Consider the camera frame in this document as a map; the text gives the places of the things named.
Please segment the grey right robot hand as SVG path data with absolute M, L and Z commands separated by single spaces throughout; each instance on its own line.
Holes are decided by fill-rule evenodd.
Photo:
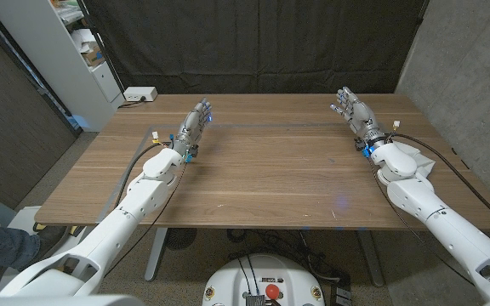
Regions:
M 371 108 L 347 87 L 338 90 L 337 103 L 331 104 L 330 108 L 345 119 L 356 135 L 356 151 L 375 159 L 376 150 L 387 144 L 388 133 L 381 129 Z

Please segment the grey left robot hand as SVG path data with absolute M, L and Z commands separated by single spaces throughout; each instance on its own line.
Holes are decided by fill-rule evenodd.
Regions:
M 212 107 L 207 98 L 202 98 L 185 117 L 174 135 L 170 148 L 180 153 L 185 162 L 197 156 L 198 144 L 204 128 L 212 121 Z

